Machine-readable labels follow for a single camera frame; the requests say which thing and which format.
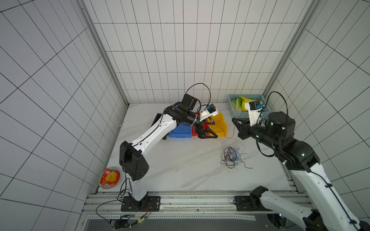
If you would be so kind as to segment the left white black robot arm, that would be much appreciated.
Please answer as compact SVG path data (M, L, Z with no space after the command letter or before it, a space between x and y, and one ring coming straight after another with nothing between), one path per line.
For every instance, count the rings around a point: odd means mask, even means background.
M215 105L207 105L205 110L198 115L193 111L198 99L185 94L181 102L177 102L164 109L157 120L144 134L132 142L124 141L119 147L119 164L128 176L131 188L131 198L141 202L147 197L145 188L145 175L149 164L145 157L149 151L172 130L184 123L194 127L200 139L216 139L218 135L211 128L204 128L205 124L214 125L211 116L218 115Z

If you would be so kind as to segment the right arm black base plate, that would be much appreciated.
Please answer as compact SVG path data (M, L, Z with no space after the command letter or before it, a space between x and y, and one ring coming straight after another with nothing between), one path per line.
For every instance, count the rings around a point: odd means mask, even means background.
M261 196L268 189L264 186L258 186L253 191L250 192L249 196L235 196L233 199L233 204L236 206L237 211L263 211L270 212L271 210L263 207L261 203Z

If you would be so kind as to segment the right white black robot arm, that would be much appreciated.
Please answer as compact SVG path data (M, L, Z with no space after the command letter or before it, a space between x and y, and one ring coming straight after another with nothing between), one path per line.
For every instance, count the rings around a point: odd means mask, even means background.
M264 186L250 196L257 205L294 222L305 231L368 231L369 223L357 218L330 182L314 149L294 138L295 120L283 112L269 114L265 125L252 116L233 118L241 139L253 138L274 151L276 157L301 182L315 209L281 198Z

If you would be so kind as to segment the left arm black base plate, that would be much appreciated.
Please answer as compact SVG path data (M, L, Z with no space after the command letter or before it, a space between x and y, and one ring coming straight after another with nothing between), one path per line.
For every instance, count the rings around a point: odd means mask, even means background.
M160 210L161 197L146 195L142 200L136 201L132 196L126 196L122 200L122 212L142 212Z

